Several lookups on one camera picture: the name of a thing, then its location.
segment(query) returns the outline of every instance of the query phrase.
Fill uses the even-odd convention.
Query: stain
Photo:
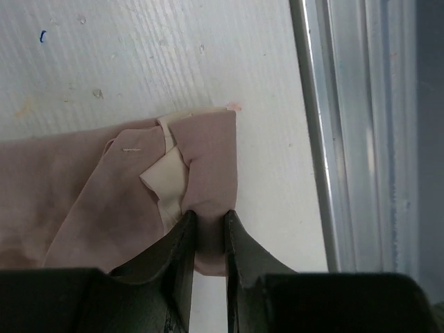
[[[79,21],[80,22],[80,24],[85,24],[86,23],[86,17],[85,16],[83,16],[83,15],[78,15],[77,16],[77,21]]]
[[[46,33],[46,30],[42,30],[42,32],[40,33],[40,42],[41,42],[41,43],[44,42],[44,40],[43,40],[43,36],[44,36],[45,33]]]
[[[242,107],[238,102],[229,102],[226,108],[228,111],[242,111]]]
[[[30,111],[32,111],[31,110],[31,99],[29,97],[26,97],[24,107],[19,112],[14,114],[14,117],[20,118]]]
[[[92,90],[92,95],[97,99],[103,99],[102,89],[96,88]]]

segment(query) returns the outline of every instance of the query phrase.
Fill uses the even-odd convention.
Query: black holder
[[[397,274],[297,274],[223,218],[228,331],[440,332],[420,287]],[[106,275],[0,271],[0,332],[188,332],[197,217]]]

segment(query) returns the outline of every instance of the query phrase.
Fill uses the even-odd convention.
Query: folded fabric
[[[237,194],[235,119],[222,108],[192,110],[0,143],[0,268],[111,271],[193,210],[196,269],[223,275],[221,217]]]

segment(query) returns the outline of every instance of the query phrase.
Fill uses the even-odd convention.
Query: fabric
[[[221,217],[237,192],[235,113],[212,111],[1,143],[0,268],[111,271],[194,210],[196,269],[223,275]],[[172,175],[158,196],[139,178],[151,168],[154,187]],[[179,215],[165,225],[171,210]]]

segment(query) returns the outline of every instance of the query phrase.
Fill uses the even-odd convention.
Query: metal frame
[[[417,278],[416,3],[290,4],[329,269]]]

